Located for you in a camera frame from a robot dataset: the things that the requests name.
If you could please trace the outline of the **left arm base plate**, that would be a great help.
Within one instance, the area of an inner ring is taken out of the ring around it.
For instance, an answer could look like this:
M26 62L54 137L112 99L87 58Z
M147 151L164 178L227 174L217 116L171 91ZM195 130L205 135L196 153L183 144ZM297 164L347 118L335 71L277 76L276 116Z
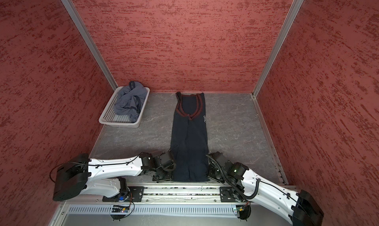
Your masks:
M144 195L145 187L131 186L127 188L127 193L121 191L111 198L103 197L103 202L141 202Z

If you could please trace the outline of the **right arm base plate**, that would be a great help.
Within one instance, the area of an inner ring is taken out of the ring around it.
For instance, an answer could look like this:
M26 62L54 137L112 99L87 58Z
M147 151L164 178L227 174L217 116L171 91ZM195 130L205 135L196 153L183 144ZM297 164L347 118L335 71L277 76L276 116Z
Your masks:
M239 195L232 187L220 187L220 200L223 203L242 203L246 200Z

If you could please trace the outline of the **navy tank top red trim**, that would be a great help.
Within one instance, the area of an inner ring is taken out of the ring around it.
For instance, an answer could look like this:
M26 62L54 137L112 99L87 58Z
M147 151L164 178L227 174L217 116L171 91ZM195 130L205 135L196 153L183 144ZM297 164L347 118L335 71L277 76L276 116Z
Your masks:
M176 162L175 182L207 182L209 163L204 93L176 93L170 152Z

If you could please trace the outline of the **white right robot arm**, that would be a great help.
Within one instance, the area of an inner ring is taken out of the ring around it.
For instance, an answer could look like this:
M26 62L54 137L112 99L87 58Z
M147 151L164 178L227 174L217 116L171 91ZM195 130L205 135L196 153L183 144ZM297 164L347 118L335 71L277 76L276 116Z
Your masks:
M258 175L241 163L227 161L221 165L208 157L211 169L221 176L232 192L249 202L258 204L285 219L292 226L320 226L324 212L307 191L300 192L281 187Z

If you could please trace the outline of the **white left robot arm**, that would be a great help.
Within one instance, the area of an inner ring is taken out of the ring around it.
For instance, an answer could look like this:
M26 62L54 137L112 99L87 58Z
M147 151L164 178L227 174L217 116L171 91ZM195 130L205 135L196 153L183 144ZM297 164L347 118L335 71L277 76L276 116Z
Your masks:
M66 201L79 195L100 195L104 202L133 202L138 197L126 177L152 175L155 181L166 181L176 168L171 152L153 156L141 152L124 159L95 159L80 154L56 167L53 201Z

